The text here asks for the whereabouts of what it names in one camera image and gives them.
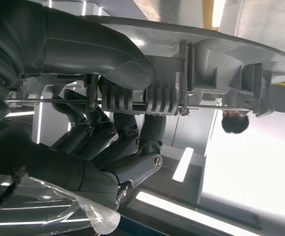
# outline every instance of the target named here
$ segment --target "plastic cover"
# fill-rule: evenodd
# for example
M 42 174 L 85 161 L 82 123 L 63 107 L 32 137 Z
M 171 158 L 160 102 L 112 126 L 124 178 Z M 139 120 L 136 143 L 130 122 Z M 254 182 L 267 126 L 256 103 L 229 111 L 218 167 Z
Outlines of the plastic cover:
M 0 175 L 0 195 L 11 180 L 11 176 Z M 91 226 L 98 234 L 106 235 L 116 229 L 119 221 L 120 214 L 107 207 L 51 183 L 24 177 L 0 211 L 0 235 L 10 235 L 11 231 L 22 235 L 22 226 L 27 233 L 28 225 L 34 225 L 36 235 Z

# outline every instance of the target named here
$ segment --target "dark hair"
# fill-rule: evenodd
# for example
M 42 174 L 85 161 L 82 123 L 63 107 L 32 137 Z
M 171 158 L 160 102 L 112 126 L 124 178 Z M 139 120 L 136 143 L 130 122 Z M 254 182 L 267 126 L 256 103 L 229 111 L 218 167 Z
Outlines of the dark hair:
M 222 119 L 222 128 L 226 133 L 240 134 L 249 127 L 248 116 L 244 117 L 229 117 L 225 116 Z

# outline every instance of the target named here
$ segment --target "gray housing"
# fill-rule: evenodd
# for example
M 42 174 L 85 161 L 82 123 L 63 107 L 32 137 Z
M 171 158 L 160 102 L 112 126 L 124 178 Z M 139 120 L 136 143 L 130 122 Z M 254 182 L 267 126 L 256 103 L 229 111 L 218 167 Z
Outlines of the gray housing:
M 222 98 L 223 106 L 246 108 L 260 117 L 274 112 L 270 86 L 285 82 L 285 53 L 256 42 L 158 22 L 86 18 L 125 34 L 156 71 L 145 96 L 106 85 L 102 107 L 109 112 L 176 115 L 179 106 L 180 114 L 187 115 L 187 106 Z

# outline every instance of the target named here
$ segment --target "screw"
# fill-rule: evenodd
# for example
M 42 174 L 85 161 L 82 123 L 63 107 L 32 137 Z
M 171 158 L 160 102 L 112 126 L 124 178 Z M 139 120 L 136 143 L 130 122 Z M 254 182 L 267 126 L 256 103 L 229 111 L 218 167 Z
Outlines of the screw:
M 139 138 L 139 137 L 135 140 L 135 146 L 136 148 L 138 148 L 139 146 Z
M 162 157 L 160 155 L 155 155 L 153 158 L 153 165 L 155 168 L 158 169 L 162 166 Z
M 111 132 L 111 135 L 115 135 L 117 133 L 117 130 L 116 130 L 115 126 L 112 124 L 111 129 L 110 129 L 110 132 Z

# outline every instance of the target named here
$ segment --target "ceiling light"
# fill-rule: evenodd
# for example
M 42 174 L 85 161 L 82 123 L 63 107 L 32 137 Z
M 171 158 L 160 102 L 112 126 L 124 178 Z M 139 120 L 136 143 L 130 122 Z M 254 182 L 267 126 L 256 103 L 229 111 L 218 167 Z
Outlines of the ceiling light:
M 41 137 L 41 123 L 42 122 L 42 107 L 43 103 L 40 102 L 40 105 L 39 107 L 39 117 L 38 117 L 38 135 L 36 138 L 36 143 L 40 143 L 40 137 Z
M 14 112 L 14 113 L 9 113 L 6 117 L 20 117 L 20 116 L 29 116 L 29 115 L 34 115 L 34 111 L 32 111 L 32 112 Z
M 222 18 L 225 0 L 214 0 L 213 13 L 213 27 L 219 27 Z
M 185 174 L 188 171 L 188 165 L 190 164 L 193 152 L 194 149 L 192 148 L 185 148 L 179 165 L 177 166 L 176 170 L 175 171 L 174 175 L 173 176 L 173 180 L 179 182 L 184 181 L 184 178 L 185 177 Z
M 84 1 L 84 4 L 82 4 L 81 16 L 84 16 L 86 14 L 86 8 L 87 8 L 87 2 Z
M 171 203 L 158 197 L 155 197 L 146 192 L 139 192 L 136 197 L 137 200 L 158 207 L 184 218 L 196 221 L 201 224 L 207 225 L 211 228 L 223 231 L 234 236 L 259 236 L 247 230 L 239 228 L 237 226 L 228 224 L 221 220 L 217 220 L 210 216 L 204 215 L 194 210 Z
M 102 7 L 99 8 L 99 11 L 98 11 L 97 15 L 98 16 L 101 16 L 102 15 Z

